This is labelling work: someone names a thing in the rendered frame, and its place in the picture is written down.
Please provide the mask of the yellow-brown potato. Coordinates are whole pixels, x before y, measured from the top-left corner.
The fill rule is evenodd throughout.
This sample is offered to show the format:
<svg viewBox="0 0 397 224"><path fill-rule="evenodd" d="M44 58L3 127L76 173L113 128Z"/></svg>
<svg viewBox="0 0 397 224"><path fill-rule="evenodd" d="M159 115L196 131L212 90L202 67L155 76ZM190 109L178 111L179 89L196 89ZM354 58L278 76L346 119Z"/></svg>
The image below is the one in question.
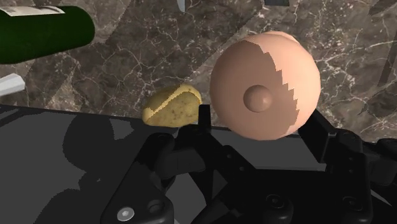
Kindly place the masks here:
<svg viewBox="0 0 397 224"><path fill-rule="evenodd" d="M145 124L158 127L182 127L199 118L200 92L191 85L165 87L151 95L142 112Z"/></svg>

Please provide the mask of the peach round knobbed object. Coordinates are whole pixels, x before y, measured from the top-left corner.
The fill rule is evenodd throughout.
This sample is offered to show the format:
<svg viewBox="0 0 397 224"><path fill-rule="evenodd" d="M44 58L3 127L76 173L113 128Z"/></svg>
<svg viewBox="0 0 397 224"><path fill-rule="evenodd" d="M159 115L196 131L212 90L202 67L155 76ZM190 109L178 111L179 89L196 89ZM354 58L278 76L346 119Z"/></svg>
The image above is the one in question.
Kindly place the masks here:
<svg viewBox="0 0 397 224"><path fill-rule="evenodd" d="M211 105L235 133L275 140L300 128L317 106L319 69L291 35L268 31L230 45L210 80Z"/></svg>

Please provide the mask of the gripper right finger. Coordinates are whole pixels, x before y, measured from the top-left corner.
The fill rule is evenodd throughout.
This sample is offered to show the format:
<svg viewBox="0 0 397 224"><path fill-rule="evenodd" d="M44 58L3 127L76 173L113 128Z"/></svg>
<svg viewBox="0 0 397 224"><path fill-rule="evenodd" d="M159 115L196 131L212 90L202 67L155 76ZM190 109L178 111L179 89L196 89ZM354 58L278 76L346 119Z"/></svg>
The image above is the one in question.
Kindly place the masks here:
<svg viewBox="0 0 397 224"><path fill-rule="evenodd" d="M319 111L298 133L330 177L331 224L397 224L397 139L366 142Z"/></svg>

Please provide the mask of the dark robot stand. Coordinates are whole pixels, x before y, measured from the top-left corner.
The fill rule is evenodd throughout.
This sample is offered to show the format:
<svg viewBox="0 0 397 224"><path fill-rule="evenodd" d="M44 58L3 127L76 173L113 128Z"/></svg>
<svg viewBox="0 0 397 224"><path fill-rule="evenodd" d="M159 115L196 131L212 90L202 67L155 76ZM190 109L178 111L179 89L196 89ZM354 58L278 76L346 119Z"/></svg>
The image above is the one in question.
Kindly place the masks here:
<svg viewBox="0 0 397 224"><path fill-rule="evenodd" d="M146 139L180 129L137 118L0 104L0 224L101 224L101 215ZM237 224L331 224L326 166L299 133L255 141L223 127L212 136L256 170L232 192L242 201ZM165 193L174 223L207 205L189 173Z"/></svg>

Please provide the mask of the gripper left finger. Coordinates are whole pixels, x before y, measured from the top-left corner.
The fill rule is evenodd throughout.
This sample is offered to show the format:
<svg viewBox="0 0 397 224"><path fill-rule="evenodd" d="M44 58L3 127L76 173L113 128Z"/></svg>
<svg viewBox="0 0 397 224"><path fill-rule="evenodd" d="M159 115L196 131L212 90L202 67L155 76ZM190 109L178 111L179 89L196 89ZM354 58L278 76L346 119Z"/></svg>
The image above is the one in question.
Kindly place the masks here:
<svg viewBox="0 0 397 224"><path fill-rule="evenodd" d="M102 212L101 224L173 224L174 207L165 193L177 175L186 173L207 203L192 224L237 224L242 201L232 192L256 169L212 136L208 104L198 112L198 124L180 128L177 137L153 133L146 139Z"/></svg>

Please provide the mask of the white flat object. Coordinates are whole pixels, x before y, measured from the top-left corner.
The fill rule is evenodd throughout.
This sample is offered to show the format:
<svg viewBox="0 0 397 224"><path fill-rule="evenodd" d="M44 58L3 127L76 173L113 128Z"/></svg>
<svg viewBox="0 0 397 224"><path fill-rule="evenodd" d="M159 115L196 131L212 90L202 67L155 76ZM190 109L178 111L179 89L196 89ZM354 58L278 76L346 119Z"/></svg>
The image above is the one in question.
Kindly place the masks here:
<svg viewBox="0 0 397 224"><path fill-rule="evenodd" d="M0 97L14 94L25 89L25 81L21 76L11 73L0 78Z"/></svg>

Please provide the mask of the dark green bottle white label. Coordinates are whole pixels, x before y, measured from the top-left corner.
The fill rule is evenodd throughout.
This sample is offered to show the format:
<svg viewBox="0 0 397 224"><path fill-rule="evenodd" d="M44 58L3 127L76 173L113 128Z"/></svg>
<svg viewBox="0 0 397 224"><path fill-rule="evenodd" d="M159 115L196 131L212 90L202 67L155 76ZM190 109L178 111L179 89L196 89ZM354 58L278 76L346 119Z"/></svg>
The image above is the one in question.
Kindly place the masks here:
<svg viewBox="0 0 397 224"><path fill-rule="evenodd" d="M78 6L0 6L0 64L18 64L89 44L91 16Z"/></svg>

